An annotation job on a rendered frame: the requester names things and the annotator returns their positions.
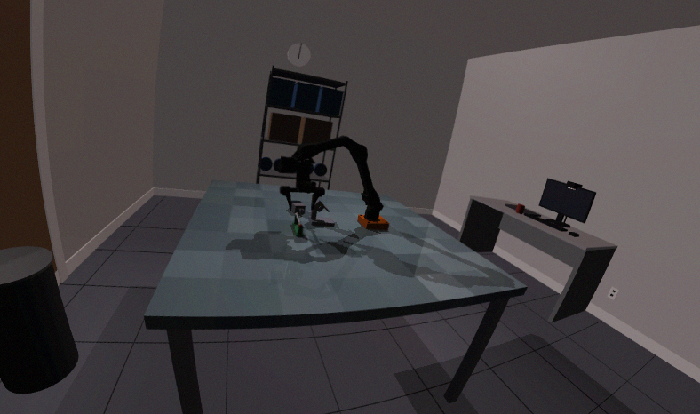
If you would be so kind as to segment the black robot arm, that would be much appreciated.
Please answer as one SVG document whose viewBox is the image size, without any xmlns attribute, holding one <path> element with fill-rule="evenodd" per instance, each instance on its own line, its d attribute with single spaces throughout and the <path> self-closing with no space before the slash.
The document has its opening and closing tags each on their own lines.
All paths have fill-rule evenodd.
<svg viewBox="0 0 700 414">
<path fill-rule="evenodd" d="M 364 145 L 356 143 L 347 136 L 342 135 L 321 142 L 299 145 L 291 157 L 281 156 L 280 162 L 278 163 L 279 172 L 293 174 L 297 171 L 297 174 L 309 174 L 311 164 L 315 164 L 313 157 L 323 151 L 343 146 L 349 150 L 360 172 L 364 188 L 363 193 L 361 193 L 362 200 L 367 205 L 367 210 L 365 210 L 365 216 L 363 217 L 368 221 L 380 221 L 379 213 L 384 206 L 380 202 L 378 193 L 374 189 L 371 181 L 370 171 L 367 165 L 367 148 Z M 309 194 L 310 190 L 315 191 L 315 186 L 316 182 L 311 182 L 311 179 L 303 180 L 301 177 L 298 182 L 298 191 L 300 193 L 304 192 Z"/>
</svg>

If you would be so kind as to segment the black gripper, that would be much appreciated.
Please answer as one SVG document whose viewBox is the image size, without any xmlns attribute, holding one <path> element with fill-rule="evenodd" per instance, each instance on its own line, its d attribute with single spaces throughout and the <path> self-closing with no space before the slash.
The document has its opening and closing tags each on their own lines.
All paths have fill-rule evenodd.
<svg viewBox="0 0 700 414">
<path fill-rule="evenodd" d="M 303 178 L 303 180 L 307 180 L 307 179 L 309 179 L 309 174 L 301 174 L 301 173 L 297 174 L 296 187 L 280 186 L 279 192 L 280 192 L 280 194 L 283 194 L 286 196 L 286 198 L 288 200 L 288 204 L 290 206 L 290 210 L 291 210 L 291 194 L 290 194 L 290 192 L 299 192 L 298 191 L 298 182 L 299 182 L 299 179 L 301 179 L 301 177 Z M 310 190 L 310 193 L 313 193 L 312 194 L 312 202 L 311 202 L 311 211 L 312 211 L 317 199 L 321 195 L 325 195 L 325 189 L 323 187 L 315 187 L 315 191 Z"/>
</svg>

